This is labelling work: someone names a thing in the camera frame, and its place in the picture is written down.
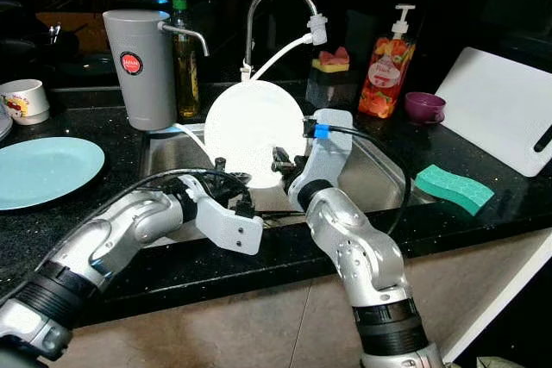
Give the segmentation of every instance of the black countertop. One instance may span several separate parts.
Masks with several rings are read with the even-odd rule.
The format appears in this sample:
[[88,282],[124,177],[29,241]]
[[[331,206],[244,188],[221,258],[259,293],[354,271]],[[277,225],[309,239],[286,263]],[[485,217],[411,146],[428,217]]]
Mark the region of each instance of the black countertop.
[[[406,160],[411,174],[430,164],[473,178],[495,196],[472,217],[446,201],[409,207],[393,234],[407,258],[443,252],[552,225],[552,173],[547,166],[525,178],[461,137],[435,125],[416,127],[402,112],[389,120],[359,115],[357,126]],[[5,147],[46,136],[96,142],[106,164],[85,187],[29,209],[0,213],[0,295],[8,293],[43,255],[94,208],[138,178],[141,133],[123,107],[67,109],[33,127],[14,126]],[[386,228],[395,210],[369,214]],[[208,240],[144,249],[90,309],[81,324],[112,320],[233,293],[290,283],[334,272],[304,224],[272,228],[250,257],[227,252]]]

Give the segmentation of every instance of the green sponge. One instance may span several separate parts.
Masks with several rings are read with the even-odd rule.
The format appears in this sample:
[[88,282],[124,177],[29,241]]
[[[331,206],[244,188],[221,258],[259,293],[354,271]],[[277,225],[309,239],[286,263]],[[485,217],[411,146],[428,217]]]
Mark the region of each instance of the green sponge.
[[416,186],[432,196],[462,206],[471,215],[480,211],[494,195],[485,185],[471,178],[446,172],[436,165],[430,165],[416,175]]

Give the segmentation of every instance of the white mug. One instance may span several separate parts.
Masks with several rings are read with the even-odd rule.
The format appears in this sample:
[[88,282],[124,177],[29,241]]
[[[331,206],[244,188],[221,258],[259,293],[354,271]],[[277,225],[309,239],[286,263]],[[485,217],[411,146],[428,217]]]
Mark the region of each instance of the white mug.
[[38,79],[19,79],[1,84],[0,97],[9,115],[18,124],[38,124],[50,116],[46,92]]

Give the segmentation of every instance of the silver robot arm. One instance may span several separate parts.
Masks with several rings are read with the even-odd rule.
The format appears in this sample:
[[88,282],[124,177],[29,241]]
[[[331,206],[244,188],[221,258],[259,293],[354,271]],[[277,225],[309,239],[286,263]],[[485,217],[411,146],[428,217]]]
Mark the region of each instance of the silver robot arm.
[[[316,122],[351,128],[349,113],[320,109]],[[315,243],[333,261],[361,336],[366,368],[443,368],[429,343],[394,240],[375,229],[366,215],[336,188],[351,151],[352,137],[315,138],[303,172],[289,186],[292,205],[306,211]]]
[[84,307],[109,286],[142,249],[186,221],[217,246],[256,254],[262,234],[257,216],[237,215],[207,195],[190,175],[179,191],[136,190],[67,237],[0,308],[0,367],[45,366],[72,338]]

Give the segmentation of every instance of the dish soap bottle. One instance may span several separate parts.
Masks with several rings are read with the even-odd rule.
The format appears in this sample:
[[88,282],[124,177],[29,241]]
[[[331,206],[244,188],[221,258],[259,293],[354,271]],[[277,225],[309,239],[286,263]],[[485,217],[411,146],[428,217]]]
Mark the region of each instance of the dish soap bottle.
[[413,4],[395,6],[395,9],[402,10],[402,15],[392,26],[392,37],[383,36],[376,41],[362,86],[360,112],[388,118],[395,110],[415,48],[413,41],[403,37],[408,31],[406,14],[415,8]]
[[[172,0],[171,24],[188,29],[186,0]],[[179,121],[199,113],[198,67],[194,40],[185,34],[175,34],[172,38],[172,59],[174,66],[174,90]]]

